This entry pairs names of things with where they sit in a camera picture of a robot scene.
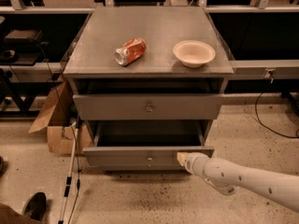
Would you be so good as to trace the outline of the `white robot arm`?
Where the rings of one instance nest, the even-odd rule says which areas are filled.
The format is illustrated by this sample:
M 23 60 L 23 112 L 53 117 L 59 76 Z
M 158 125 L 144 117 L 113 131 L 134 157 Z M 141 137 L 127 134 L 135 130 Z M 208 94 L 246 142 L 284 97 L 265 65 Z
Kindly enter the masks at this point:
M 199 152 L 179 152 L 177 159 L 187 172 L 201 177 L 223 195 L 232 195 L 241 187 L 299 212 L 298 175 L 249 168 Z

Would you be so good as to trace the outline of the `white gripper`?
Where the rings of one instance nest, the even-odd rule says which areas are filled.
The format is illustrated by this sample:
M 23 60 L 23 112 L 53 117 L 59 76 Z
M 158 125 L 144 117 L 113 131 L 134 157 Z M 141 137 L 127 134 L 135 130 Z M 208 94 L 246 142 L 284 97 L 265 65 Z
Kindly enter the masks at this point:
M 222 195 L 233 195 L 236 186 L 221 179 L 221 171 L 218 170 L 220 159 L 209 158 L 202 153 L 177 153 L 178 163 L 192 175 L 201 177 L 210 187 Z

